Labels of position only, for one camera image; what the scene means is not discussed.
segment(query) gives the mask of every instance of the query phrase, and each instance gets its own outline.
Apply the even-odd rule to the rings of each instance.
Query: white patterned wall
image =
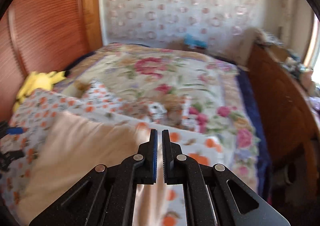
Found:
[[[210,53],[241,62],[243,38],[263,27],[265,7],[265,0],[100,0],[103,41],[181,49],[189,33]]]

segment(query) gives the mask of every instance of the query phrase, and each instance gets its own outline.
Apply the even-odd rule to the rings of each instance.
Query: yellow plush toy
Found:
[[[50,91],[53,89],[54,84],[66,78],[64,75],[65,71],[52,71],[50,73],[37,73],[36,71],[31,72],[17,94],[17,101],[13,106],[13,112],[18,109],[25,98],[30,96],[35,89],[42,88]]]

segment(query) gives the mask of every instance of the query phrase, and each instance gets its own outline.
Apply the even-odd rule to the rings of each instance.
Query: beige fabric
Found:
[[[135,154],[149,140],[143,129],[91,122],[69,112],[60,113],[48,134],[31,178],[18,205],[29,224],[39,213],[98,164],[114,166]],[[161,146],[158,145],[157,183],[138,186],[134,209],[136,226],[158,225],[166,209]]]

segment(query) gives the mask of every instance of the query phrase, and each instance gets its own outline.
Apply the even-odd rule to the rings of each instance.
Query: navy blue mattress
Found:
[[[248,75],[245,71],[239,69],[239,75],[237,76],[238,83],[242,92],[245,109],[249,118],[252,121],[253,126],[256,129],[256,135],[260,138],[259,143],[259,156],[257,163],[258,170],[258,194],[265,200],[268,200],[270,189],[271,189],[271,158],[267,148],[267,141],[264,136],[261,117],[259,114],[257,102],[254,98],[251,83]]]

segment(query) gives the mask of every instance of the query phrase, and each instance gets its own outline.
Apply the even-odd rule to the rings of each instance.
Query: silver screw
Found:
[[[134,160],[136,161],[141,161],[143,159],[143,155],[141,154],[135,154],[133,157]]]
[[[219,172],[223,172],[225,169],[224,165],[222,164],[216,164],[214,168]]]
[[[185,160],[187,160],[187,157],[184,154],[179,154],[179,155],[177,155],[177,159],[179,161],[185,161]]]
[[[103,164],[99,164],[95,167],[96,172],[100,173],[103,172],[105,170],[105,166]]]

